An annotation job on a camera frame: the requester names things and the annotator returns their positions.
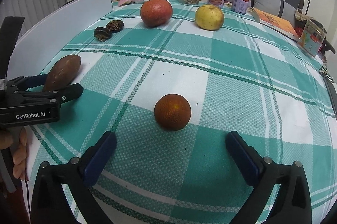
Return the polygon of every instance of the white board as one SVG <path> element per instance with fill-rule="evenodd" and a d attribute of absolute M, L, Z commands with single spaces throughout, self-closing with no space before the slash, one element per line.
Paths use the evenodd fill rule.
<path fill-rule="evenodd" d="M 7 78 L 40 74 L 69 41 L 111 11 L 111 0 L 76 0 L 46 16 L 17 41 Z"/>

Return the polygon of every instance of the metal screw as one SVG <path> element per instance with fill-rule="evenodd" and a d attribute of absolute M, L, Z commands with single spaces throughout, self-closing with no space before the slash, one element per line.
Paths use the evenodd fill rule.
<path fill-rule="evenodd" d="M 263 158 L 263 161 L 264 161 L 265 163 L 267 163 L 267 164 L 270 164 L 270 163 L 273 162 L 273 160 L 272 160 L 270 157 L 264 157 L 264 158 Z"/>
<path fill-rule="evenodd" d="M 300 161 L 297 161 L 297 160 L 295 161 L 295 165 L 299 168 L 301 168 L 303 166 L 302 163 Z"/>
<path fill-rule="evenodd" d="M 79 161 L 80 161 L 80 159 L 79 159 L 78 157 L 73 157 L 73 158 L 70 160 L 70 163 L 71 163 L 71 164 L 77 164 Z"/>
<path fill-rule="evenodd" d="M 40 164 L 41 168 L 46 168 L 48 165 L 49 165 L 49 162 L 48 162 L 48 161 L 43 161 L 43 162 Z"/>

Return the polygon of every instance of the plaid fabric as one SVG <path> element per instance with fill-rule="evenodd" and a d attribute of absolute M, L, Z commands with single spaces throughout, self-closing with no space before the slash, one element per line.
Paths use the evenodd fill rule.
<path fill-rule="evenodd" d="M 153 29 L 144 27 L 140 4 L 115 7 L 45 68 L 78 54 L 75 81 L 85 90 L 62 105 L 60 122 L 31 127 L 41 142 L 31 181 L 42 161 L 81 156 L 111 130 L 116 152 L 91 188 L 106 211 L 147 223 L 229 223 L 252 191 L 225 148 L 225 134 L 236 130 L 263 157 L 303 163 L 313 223 L 319 223 L 337 198 L 337 122 L 320 64 L 249 14 L 224 7 L 224 25 L 206 31 L 194 22 L 198 6 L 172 6 L 169 23 Z M 122 19 L 125 29 L 100 43 L 93 30 L 112 19 Z M 153 116 L 168 93 L 184 96 L 192 109 L 189 124 L 175 133 L 163 131 Z"/>

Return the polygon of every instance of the book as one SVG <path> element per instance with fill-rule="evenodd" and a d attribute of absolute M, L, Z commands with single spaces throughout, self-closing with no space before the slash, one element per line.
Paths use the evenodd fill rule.
<path fill-rule="evenodd" d="M 257 22 L 273 28 L 274 30 L 280 32 L 288 38 L 291 38 L 296 42 L 300 40 L 298 34 L 296 33 L 295 29 L 289 21 L 281 17 L 269 14 L 267 12 L 263 12 L 257 8 L 253 8 L 252 16 Z"/>

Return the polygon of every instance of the red fruit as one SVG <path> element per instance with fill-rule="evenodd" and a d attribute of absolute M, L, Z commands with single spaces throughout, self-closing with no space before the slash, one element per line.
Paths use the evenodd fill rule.
<path fill-rule="evenodd" d="M 167 0 L 149 0 L 140 9 L 140 17 L 148 27 L 166 23 L 172 16 L 173 9 Z"/>

